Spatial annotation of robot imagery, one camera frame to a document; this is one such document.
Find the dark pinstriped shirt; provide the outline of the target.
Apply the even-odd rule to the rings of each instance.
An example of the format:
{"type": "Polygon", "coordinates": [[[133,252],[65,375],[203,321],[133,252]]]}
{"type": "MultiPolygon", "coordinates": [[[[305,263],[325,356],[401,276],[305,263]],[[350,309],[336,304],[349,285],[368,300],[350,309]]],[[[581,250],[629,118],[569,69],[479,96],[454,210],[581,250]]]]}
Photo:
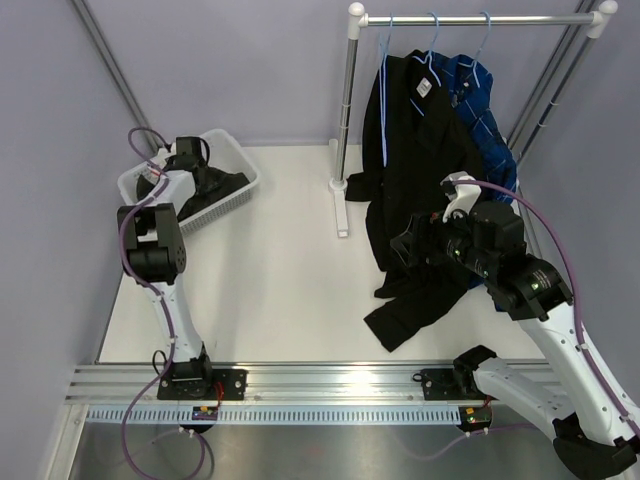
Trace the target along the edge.
{"type": "Polygon", "coordinates": [[[199,212],[248,183],[241,173],[227,173],[216,167],[192,165],[149,168],[154,181],[139,177],[138,202],[118,210],[118,222],[133,212],[131,223],[154,229],[157,214],[179,225],[180,220],[199,212]]]}

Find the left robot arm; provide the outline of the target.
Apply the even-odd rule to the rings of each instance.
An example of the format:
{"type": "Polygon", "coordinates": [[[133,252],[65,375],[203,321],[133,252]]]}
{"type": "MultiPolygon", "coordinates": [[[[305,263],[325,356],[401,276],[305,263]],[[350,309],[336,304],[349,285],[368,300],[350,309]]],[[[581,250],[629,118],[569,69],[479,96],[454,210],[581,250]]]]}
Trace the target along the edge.
{"type": "Polygon", "coordinates": [[[125,274],[151,300],[165,336],[158,397],[204,399],[215,376],[184,292],[187,258],[178,214],[205,186],[210,150],[202,138],[183,136],[167,153],[162,166],[148,162],[153,178],[144,195],[118,210],[119,249],[125,274]]]}

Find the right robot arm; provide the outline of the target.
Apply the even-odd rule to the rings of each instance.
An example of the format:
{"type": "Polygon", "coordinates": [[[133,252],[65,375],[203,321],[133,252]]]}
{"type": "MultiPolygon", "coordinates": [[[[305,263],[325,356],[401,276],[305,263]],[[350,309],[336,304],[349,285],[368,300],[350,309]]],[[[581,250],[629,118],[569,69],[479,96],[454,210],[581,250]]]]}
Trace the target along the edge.
{"type": "Polygon", "coordinates": [[[462,396],[491,396],[540,430],[579,479],[612,479],[639,458],[630,416],[639,408],[603,368],[575,323],[577,301],[549,262],[527,251],[524,224],[511,206],[480,202],[451,218],[415,214],[391,246],[406,266],[460,265],[478,275],[494,303],[534,341],[563,388],[560,395],[477,346],[454,361],[452,383],[462,396]],[[602,380],[609,385],[603,387],[602,380]]]}

